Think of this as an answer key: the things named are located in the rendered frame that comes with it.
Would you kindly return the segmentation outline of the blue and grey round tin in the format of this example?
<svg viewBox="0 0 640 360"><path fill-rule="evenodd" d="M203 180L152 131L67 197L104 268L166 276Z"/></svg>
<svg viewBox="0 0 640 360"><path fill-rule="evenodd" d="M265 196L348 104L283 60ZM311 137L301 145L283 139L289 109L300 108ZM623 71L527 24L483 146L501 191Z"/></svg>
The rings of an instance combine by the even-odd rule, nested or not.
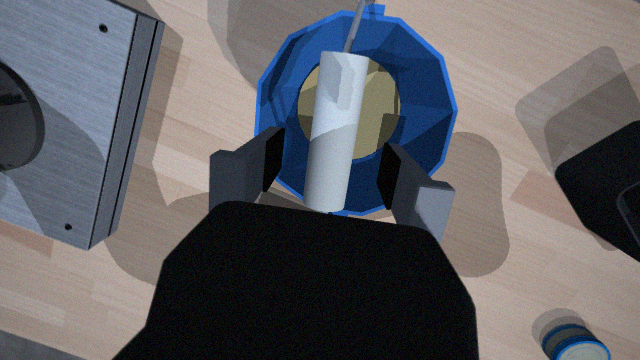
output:
<svg viewBox="0 0 640 360"><path fill-rule="evenodd" d="M611 360L608 348L578 324L551 329L542 340L542 349L550 360Z"/></svg>

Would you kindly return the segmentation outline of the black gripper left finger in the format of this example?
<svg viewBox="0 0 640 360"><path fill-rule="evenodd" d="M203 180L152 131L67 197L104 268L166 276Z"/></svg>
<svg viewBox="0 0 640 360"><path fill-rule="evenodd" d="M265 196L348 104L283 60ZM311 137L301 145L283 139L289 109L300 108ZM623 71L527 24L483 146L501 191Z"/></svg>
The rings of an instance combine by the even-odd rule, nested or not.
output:
<svg viewBox="0 0 640 360"><path fill-rule="evenodd" d="M210 155L209 212L225 201L254 203L282 167L285 128L270 126L235 151Z"/></svg>

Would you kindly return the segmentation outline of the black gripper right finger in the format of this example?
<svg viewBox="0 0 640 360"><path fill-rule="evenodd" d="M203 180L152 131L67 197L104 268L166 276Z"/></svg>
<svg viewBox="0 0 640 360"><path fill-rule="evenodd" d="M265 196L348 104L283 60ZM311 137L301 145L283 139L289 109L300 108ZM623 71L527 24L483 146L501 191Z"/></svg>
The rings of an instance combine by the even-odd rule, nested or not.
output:
<svg viewBox="0 0 640 360"><path fill-rule="evenodd" d="M432 180L399 145L384 143L377 186L397 224L427 230L441 244L455 189Z"/></svg>

